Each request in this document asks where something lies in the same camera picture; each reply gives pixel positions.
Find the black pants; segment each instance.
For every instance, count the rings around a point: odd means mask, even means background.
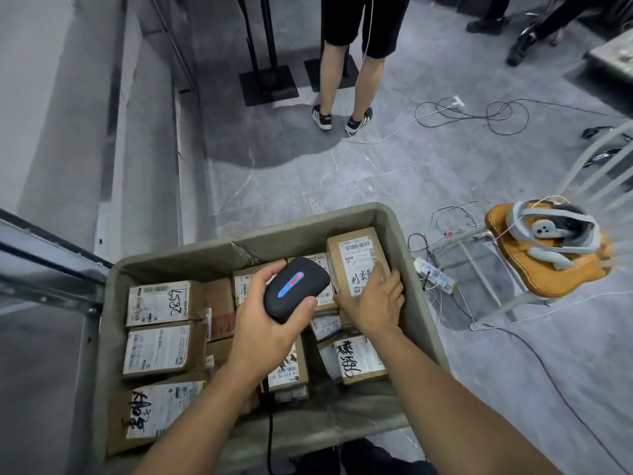
[[[534,33],[540,40],[564,28],[587,8],[597,6],[605,0],[567,0],[539,24]],[[484,19],[498,19],[505,15],[510,0],[493,0]]]
[[[395,459],[384,448],[366,438],[348,441],[341,449],[340,463],[347,475],[437,475],[428,462],[405,462]],[[339,454],[336,447],[304,455],[296,475],[339,475]]]

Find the black shorts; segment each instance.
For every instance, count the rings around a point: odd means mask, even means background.
[[[350,45],[358,36],[365,7],[363,53],[372,58],[384,58],[396,50],[407,6],[409,0],[374,0],[372,15],[372,0],[323,0],[323,38],[337,47]]]

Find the hand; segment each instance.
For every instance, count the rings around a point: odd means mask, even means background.
[[[227,365],[255,386],[288,356],[292,344],[310,323],[317,306],[315,297],[306,297],[283,325],[268,316],[264,310],[266,282],[285,266],[284,260],[254,274],[248,297],[237,309],[233,348]]]
[[[384,282],[382,263],[376,262],[360,296],[334,295],[334,301],[364,335],[372,340],[398,328],[405,303],[400,272],[394,270]]]

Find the orange cushion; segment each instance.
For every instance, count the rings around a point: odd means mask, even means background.
[[[486,214],[486,226],[495,238],[498,238],[508,226],[506,215],[512,209],[512,203],[505,203],[492,207]],[[553,246],[553,240],[543,239],[542,243]],[[558,298],[567,295],[586,282],[592,282],[605,277],[610,268],[603,268],[600,261],[607,260],[612,252],[611,246],[603,234],[603,246],[597,253],[578,255],[565,254],[574,261],[574,267],[566,270],[557,270],[552,263],[542,262],[527,255],[528,248],[533,247],[529,242],[520,242],[505,233],[497,239],[497,245],[510,265],[518,271],[519,276],[526,284],[527,289],[534,295],[545,298]]]

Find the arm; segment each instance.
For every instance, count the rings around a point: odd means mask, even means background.
[[[506,419],[472,395],[398,327],[400,274],[377,264],[360,297],[336,302],[374,345],[424,453],[442,475],[561,475]]]
[[[286,262],[275,263],[253,276],[248,299],[237,310],[228,362],[148,451],[134,475],[213,473],[249,395],[288,356],[312,319],[314,297],[307,297],[284,325],[265,312],[266,281],[285,266]]]

